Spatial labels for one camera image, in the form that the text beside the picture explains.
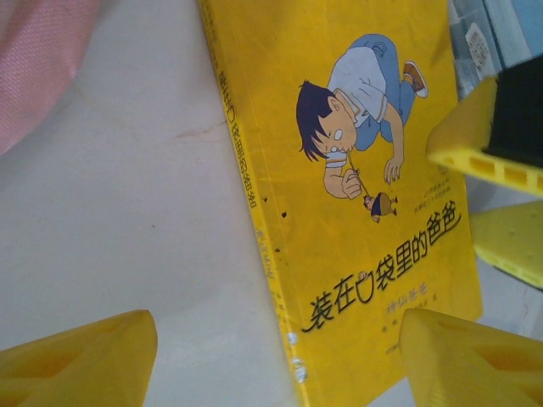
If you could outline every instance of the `boy's hair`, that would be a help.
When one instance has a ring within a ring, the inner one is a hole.
[[[317,131],[327,137],[319,122],[319,116],[326,117],[332,113],[328,105],[329,97],[334,97],[334,95],[325,87],[313,85],[309,81],[304,81],[300,86],[298,103],[296,104],[296,121],[298,122],[299,134],[302,137],[300,151],[304,150],[310,161],[313,159],[318,161],[319,157],[324,159],[327,157],[316,147],[315,140],[321,141],[316,134]]]

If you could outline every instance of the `yellow plastic block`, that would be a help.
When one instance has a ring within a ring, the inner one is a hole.
[[[488,147],[497,91],[495,78],[483,80],[430,133],[429,160],[470,176],[543,196],[543,169],[499,158]]]
[[[133,311],[0,352],[1,406],[141,406],[157,349]]]
[[[543,405],[543,343],[408,309],[400,351],[418,407]]]
[[[481,259],[543,289],[543,201],[472,215],[471,227]]]

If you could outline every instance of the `blue pants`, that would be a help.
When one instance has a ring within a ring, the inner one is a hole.
[[[367,34],[353,42],[350,48],[354,47],[369,47],[375,52],[386,83],[385,95],[389,103],[398,111],[405,125],[415,101],[415,91],[411,83],[400,81],[396,46],[386,36]],[[375,142],[379,132],[387,142],[392,142],[392,131],[388,121],[382,120],[378,123],[372,116],[367,118],[360,127],[356,128],[356,149],[367,150]]]

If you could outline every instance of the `white table surface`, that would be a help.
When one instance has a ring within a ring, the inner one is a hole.
[[[297,405],[193,0],[103,1],[74,84],[0,157],[0,211],[0,348],[149,309],[146,405]],[[482,322],[543,339],[543,294],[479,268]],[[372,405],[414,404],[403,381]]]

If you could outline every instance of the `book cover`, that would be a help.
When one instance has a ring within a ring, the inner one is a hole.
[[[405,375],[406,309],[482,313],[463,177],[425,158],[447,2],[199,5],[300,403],[366,405]]]

